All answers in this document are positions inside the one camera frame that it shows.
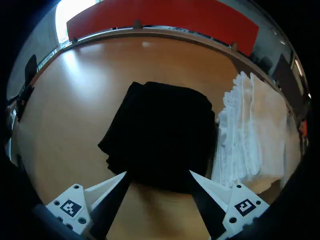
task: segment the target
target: wooden table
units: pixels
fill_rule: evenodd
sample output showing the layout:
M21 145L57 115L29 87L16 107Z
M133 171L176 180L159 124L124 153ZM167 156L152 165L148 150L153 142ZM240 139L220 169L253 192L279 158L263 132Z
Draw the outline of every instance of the wooden table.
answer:
M87 188L114 176L97 144L133 81L195 89L217 115L236 75L223 54L177 40L127 37L78 46L41 74L13 141L48 204L72 184ZM207 240L209 234L191 196L131 184L107 237Z

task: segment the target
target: black folded cloth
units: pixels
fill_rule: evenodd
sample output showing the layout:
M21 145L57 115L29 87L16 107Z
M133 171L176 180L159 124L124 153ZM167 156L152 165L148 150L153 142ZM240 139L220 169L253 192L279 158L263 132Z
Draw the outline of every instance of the black folded cloth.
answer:
M188 170L205 175L214 146L214 112L203 94L156 82L133 82L98 144L115 174L187 192Z

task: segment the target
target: orange wall panel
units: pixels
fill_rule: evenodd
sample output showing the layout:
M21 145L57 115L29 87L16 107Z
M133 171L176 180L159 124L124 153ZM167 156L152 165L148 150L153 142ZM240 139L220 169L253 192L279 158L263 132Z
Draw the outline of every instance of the orange wall panel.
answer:
M69 39L114 27L163 25L199 32L249 56L259 27L243 14L216 0L105 0L67 22Z

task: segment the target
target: ceiling light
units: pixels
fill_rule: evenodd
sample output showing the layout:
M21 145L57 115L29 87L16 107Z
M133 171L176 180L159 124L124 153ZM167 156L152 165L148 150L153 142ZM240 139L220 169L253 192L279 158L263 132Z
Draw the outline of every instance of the ceiling light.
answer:
M300 67L300 64L299 64L298 60L295 60L295 62L296 62L296 65L297 65L297 67L298 67L299 73L300 73L300 75L302 76L302 75L303 75L303 74L302 74L302 69L301 69L301 67Z

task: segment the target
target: white folded towel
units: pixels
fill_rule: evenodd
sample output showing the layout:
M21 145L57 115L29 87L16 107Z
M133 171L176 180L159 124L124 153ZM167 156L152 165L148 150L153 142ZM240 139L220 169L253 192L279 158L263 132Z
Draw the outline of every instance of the white folded towel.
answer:
M284 175L287 107L280 94L244 72L224 95L212 180L232 186L247 182L259 193Z

